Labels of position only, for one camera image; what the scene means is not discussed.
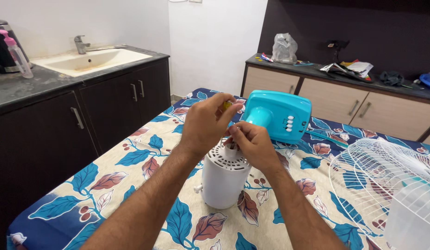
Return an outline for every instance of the floral bedsheet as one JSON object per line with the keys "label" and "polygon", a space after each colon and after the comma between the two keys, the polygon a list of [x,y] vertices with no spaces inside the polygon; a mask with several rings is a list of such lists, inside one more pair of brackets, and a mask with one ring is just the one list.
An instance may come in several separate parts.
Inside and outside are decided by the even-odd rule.
{"label": "floral bedsheet", "polygon": [[[178,143],[190,106],[217,91],[199,88],[23,211],[9,226],[8,249],[78,249],[118,206],[139,188]],[[237,99],[246,104],[246,99]],[[238,111],[231,124],[243,117]],[[430,156],[430,145],[312,117],[308,130],[345,144],[360,138],[387,140]],[[280,161],[307,199],[351,250],[378,249],[340,206],[329,182],[329,163],[344,149],[304,134],[296,145],[273,142]],[[291,249],[277,200],[265,176],[252,168],[239,206],[217,210],[193,187],[201,183],[203,160],[190,173],[154,249]],[[373,234],[384,221],[364,222]],[[388,244],[381,246],[389,249]]]}

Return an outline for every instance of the blue plastic bowl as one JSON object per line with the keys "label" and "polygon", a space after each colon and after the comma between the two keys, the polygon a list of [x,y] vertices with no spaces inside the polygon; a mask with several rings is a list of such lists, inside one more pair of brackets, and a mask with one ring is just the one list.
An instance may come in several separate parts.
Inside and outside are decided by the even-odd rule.
{"label": "blue plastic bowl", "polygon": [[430,74],[422,74],[420,76],[420,81],[426,85],[429,86],[430,88]]}

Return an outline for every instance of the sink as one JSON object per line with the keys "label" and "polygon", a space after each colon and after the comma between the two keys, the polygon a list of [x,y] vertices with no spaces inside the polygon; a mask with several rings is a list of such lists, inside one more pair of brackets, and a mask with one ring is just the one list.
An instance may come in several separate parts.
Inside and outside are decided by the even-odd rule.
{"label": "sink", "polygon": [[31,62],[71,77],[78,77],[149,57],[152,56],[126,49],[112,48],[91,51],[84,55],[76,52],[48,58],[35,58]]}

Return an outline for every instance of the plastic bag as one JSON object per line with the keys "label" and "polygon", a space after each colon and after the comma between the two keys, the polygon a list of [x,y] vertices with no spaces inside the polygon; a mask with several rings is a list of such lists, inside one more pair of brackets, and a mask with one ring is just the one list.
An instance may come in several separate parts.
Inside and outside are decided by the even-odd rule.
{"label": "plastic bag", "polygon": [[298,44],[289,33],[277,34],[273,41],[272,60],[287,64],[297,63],[295,52],[298,49]]}

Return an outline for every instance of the countertop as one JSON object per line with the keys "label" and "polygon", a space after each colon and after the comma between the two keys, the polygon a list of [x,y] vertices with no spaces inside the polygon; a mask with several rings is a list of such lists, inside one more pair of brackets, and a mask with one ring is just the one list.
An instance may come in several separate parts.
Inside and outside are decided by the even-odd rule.
{"label": "countertop", "polygon": [[269,67],[273,69],[284,70],[284,71],[288,71],[296,74],[306,75],[307,77],[308,76],[318,77],[318,78],[323,78],[330,81],[338,81],[338,82],[358,85],[366,88],[379,89],[379,90],[384,90],[391,93],[402,94],[402,95],[407,95],[411,97],[418,97],[418,98],[430,100],[430,89],[424,84],[415,84],[415,83],[412,83],[411,81],[405,81],[405,85],[411,86],[412,88],[392,87],[392,86],[384,85],[378,79],[378,76],[376,76],[376,79],[373,79],[374,80],[373,83],[365,83],[362,81],[352,80],[350,78],[339,76],[339,75],[334,75],[334,77],[331,77],[326,73],[316,69],[316,68],[320,68],[319,64],[314,64],[310,66],[294,66],[294,65],[278,63],[278,62],[268,62],[266,60],[259,61],[258,59],[255,58],[257,56],[261,56],[261,54],[257,53],[253,55],[251,58],[249,58],[246,61],[246,63],[262,66],[262,67]]}
{"label": "countertop", "polygon": [[62,73],[35,65],[31,71],[34,77],[27,79],[21,73],[0,74],[0,109],[6,106],[22,103],[26,105],[30,99],[46,94],[47,92],[72,87],[84,83],[92,78],[102,77],[136,65],[170,57],[169,55],[150,50],[128,46],[131,51],[150,55],[152,57],[118,65],[109,69],[93,72],[79,77],[70,77]]}

